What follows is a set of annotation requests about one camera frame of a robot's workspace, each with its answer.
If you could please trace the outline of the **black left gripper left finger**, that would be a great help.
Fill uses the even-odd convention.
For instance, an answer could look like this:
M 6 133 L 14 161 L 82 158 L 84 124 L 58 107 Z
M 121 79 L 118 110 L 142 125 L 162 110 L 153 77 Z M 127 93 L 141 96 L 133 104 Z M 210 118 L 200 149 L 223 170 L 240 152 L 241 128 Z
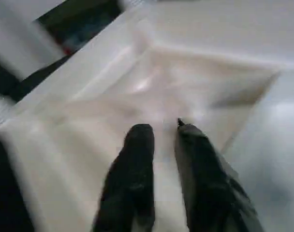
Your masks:
M 133 223 L 150 232 L 155 223 L 153 160 L 155 136 L 150 124 L 135 124 L 112 162 L 92 224 L 94 232 L 130 232 Z

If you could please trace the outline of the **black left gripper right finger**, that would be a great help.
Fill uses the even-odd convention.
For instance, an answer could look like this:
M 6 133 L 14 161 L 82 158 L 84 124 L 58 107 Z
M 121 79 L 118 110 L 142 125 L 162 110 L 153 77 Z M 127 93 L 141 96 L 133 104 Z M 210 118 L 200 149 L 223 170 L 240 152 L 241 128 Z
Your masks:
M 248 194 L 195 125 L 177 120 L 175 158 L 191 232 L 262 232 Z

